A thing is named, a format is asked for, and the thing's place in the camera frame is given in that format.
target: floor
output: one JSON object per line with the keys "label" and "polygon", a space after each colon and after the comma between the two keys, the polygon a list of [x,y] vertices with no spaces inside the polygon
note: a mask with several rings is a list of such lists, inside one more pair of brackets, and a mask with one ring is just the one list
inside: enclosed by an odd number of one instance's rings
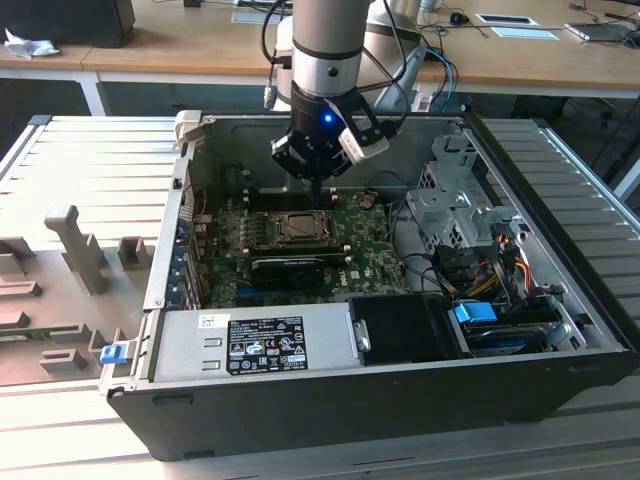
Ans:
{"label": "floor", "polygon": [[[113,115],[159,116],[175,115],[180,110],[199,109],[213,113],[262,112],[262,87],[228,85],[166,85],[166,84],[106,84]],[[545,116],[557,103],[527,98],[518,100],[509,95],[456,96],[456,105],[471,105],[472,110],[485,117],[509,118],[526,106],[530,116]],[[633,104],[633,100],[570,99],[559,110],[561,115],[551,124],[573,150],[591,165],[611,133],[618,127]],[[611,118],[603,122],[603,112]],[[39,80],[0,79],[0,158],[36,114],[88,115],[88,109],[78,84]],[[600,154],[595,171],[603,175],[616,154],[626,146],[640,125],[640,108],[622,125],[615,139]],[[633,158],[640,158],[638,149]],[[614,180],[615,185],[620,175]],[[634,208],[640,206],[640,192],[629,200]]]}

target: yellow wire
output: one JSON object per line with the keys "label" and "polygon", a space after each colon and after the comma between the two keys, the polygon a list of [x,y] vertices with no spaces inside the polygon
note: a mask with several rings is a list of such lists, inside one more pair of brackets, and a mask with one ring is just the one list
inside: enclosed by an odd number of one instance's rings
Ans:
{"label": "yellow wire", "polygon": [[491,277],[489,280],[487,280],[485,283],[483,283],[482,285],[480,285],[478,288],[476,288],[475,290],[473,290],[469,296],[473,297],[474,295],[477,295],[479,293],[484,292],[485,290],[487,290],[489,287],[491,287],[493,284],[496,283],[496,281],[498,280],[498,276],[494,275],[493,277]]}

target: blue drive latch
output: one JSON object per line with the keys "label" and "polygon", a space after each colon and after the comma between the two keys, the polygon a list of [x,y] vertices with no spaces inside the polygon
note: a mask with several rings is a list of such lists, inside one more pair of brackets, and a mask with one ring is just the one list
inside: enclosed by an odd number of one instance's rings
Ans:
{"label": "blue drive latch", "polygon": [[461,303],[453,309],[459,323],[495,322],[498,320],[493,307],[487,302]]}

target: motherboard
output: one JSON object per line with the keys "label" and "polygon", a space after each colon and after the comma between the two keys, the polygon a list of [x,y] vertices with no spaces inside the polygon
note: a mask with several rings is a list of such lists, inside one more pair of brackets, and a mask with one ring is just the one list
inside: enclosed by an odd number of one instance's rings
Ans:
{"label": "motherboard", "polygon": [[372,192],[229,197],[196,218],[203,307],[344,302],[408,292]]}

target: headphones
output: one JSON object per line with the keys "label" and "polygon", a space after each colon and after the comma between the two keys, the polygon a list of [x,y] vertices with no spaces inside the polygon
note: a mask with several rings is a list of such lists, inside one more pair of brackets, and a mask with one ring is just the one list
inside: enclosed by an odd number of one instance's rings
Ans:
{"label": "headphones", "polygon": [[454,27],[459,27],[460,25],[464,25],[469,22],[469,17],[460,12],[453,12],[451,17],[449,18],[449,23]]}

